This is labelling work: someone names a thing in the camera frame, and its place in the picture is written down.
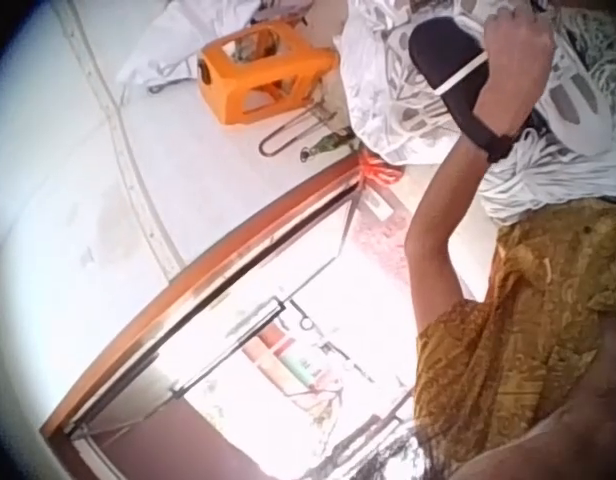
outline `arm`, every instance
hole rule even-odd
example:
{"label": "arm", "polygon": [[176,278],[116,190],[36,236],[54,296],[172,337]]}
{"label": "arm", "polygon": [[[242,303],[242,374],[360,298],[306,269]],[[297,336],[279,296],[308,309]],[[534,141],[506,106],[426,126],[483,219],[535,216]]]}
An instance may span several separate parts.
{"label": "arm", "polygon": [[[474,113],[493,132],[512,135],[541,96],[554,54],[545,19],[526,8],[500,10],[484,26],[490,76]],[[448,241],[488,169],[487,155],[462,136],[442,162],[408,229],[406,258],[417,329],[423,331],[463,298]]]}

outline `watch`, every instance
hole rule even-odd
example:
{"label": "watch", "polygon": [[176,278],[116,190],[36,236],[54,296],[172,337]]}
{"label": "watch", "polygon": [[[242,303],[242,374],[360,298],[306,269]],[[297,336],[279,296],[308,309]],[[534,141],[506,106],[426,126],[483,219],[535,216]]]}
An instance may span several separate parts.
{"label": "watch", "polygon": [[468,139],[488,154],[488,163],[496,163],[506,158],[517,141],[516,136],[497,135],[476,115],[459,125],[461,132]]}

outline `door frame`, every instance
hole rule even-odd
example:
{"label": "door frame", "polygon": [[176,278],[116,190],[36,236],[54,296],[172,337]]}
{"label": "door frame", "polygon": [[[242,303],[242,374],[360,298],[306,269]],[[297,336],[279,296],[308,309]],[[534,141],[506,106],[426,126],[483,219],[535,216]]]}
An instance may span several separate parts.
{"label": "door frame", "polygon": [[78,480],[97,479],[66,434],[72,419],[204,297],[269,246],[270,239],[358,184],[358,160],[351,154],[250,217],[174,278],[90,364],[41,426],[40,434],[64,468]]}

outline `yellow-brown patterned fabric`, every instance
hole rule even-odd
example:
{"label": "yellow-brown patterned fabric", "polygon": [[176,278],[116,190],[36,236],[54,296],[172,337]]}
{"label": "yellow-brown patterned fabric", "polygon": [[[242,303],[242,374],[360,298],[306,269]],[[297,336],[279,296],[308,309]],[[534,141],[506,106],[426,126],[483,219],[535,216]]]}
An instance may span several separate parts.
{"label": "yellow-brown patterned fabric", "polygon": [[451,468],[562,405],[616,311],[616,205],[546,207],[500,230],[484,303],[463,300],[418,338],[415,418]]}

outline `hand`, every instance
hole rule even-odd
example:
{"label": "hand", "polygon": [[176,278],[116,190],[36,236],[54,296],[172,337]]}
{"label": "hand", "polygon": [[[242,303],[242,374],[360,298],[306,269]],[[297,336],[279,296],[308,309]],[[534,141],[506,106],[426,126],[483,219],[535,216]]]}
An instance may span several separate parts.
{"label": "hand", "polygon": [[488,119],[491,128],[515,132],[546,88],[555,53],[554,32],[547,18],[523,3],[514,11],[502,7],[488,17],[484,45],[490,76],[475,113],[498,110],[496,118]]}

